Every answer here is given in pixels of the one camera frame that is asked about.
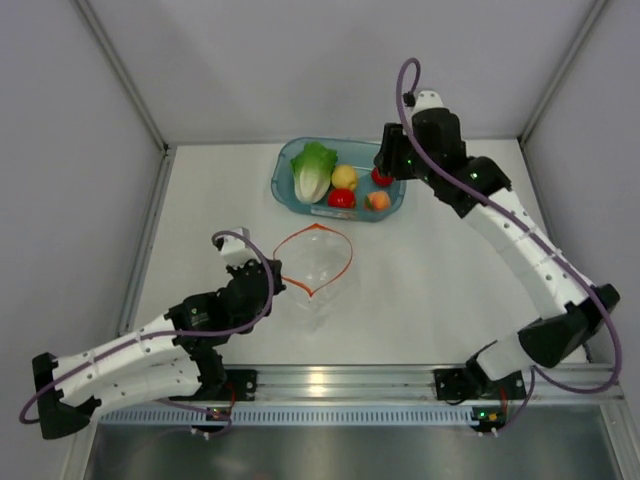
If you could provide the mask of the red fake pepper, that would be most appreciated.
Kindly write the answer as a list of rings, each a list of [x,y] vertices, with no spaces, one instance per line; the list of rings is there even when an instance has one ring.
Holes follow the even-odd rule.
[[[381,188],[387,188],[394,182],[392,177],[383,175],[377,167],[371,171],[371,179],[378,187]]]

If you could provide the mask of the yellow fake fruit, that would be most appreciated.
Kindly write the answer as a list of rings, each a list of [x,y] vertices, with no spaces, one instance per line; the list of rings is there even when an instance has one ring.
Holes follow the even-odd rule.
[[[358,185],[358,173],[351,165],[337,165],[331,176],[331,184],[335,189],[354,191]]]

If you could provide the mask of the clear zip top bag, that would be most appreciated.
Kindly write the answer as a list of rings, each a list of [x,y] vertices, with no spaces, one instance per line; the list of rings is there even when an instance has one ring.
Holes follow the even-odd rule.
[[[358,292],[354,247],[343,233],[314,223],[283,239],[273,258],[282,263],[285,308],[298,330],[314,333],[353,306]]]

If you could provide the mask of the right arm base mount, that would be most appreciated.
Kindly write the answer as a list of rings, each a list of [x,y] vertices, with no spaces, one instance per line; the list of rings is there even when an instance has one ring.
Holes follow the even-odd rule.
[[[448,405],[461,405],[479,396],[478,384],[466,368],[436,369],[434,380],[437,399]]]

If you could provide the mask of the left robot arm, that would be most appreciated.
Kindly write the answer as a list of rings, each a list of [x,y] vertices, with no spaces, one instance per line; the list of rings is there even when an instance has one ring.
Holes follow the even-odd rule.
[[[168,398],[219,400],[227,372],[217,347],[247,334],[285,290],[282,263],[251,259],[223,287],[191,295],[149,324],[77,355],[33,358],[41,435],[73,435],[114,410]]]

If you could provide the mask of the fake strawberry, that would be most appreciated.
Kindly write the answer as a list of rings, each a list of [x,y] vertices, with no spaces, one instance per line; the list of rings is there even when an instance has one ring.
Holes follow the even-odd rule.
[[[334,188],[329,193],[327,205],[331,208],[354,209],[356,207],[355,193],[348,188]]]

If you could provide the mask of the green fake vegetable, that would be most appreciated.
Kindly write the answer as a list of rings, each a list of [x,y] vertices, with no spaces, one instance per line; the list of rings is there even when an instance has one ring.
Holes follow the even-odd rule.
[[[320,142],[308,142],[291,161],[294,193],[303,204],[320,201],[329,189],[337,151]]]

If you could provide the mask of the fake peach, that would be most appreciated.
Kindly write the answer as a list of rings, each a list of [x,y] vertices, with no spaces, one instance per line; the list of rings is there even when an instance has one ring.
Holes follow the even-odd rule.
[[[364,199],[364,208],[368,211],[381,212],[389,209],[391,199],[385,191],[375,191],[366,195]]]

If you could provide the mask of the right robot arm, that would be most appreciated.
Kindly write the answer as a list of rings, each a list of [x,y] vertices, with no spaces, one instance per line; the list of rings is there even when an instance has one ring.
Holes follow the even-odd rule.
[[[511,181],[488,157],[467,154],[458,117],[444,107],[385,125],[374,164],[395,180],[417,179],[483,236],[529,295],[538,317],[481,349],[466,363],[468,388],[480,397],[528,367],[553,368],[602,327],[620,295],[595,286],[554,248],[526,212]]]

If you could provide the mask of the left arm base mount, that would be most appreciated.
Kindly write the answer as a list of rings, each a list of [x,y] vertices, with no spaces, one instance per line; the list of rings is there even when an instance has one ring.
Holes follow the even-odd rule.
[[[219,401],[253,402],[257,390],[258,372],[255,369],[228,369],[227,380],[221,387]]]

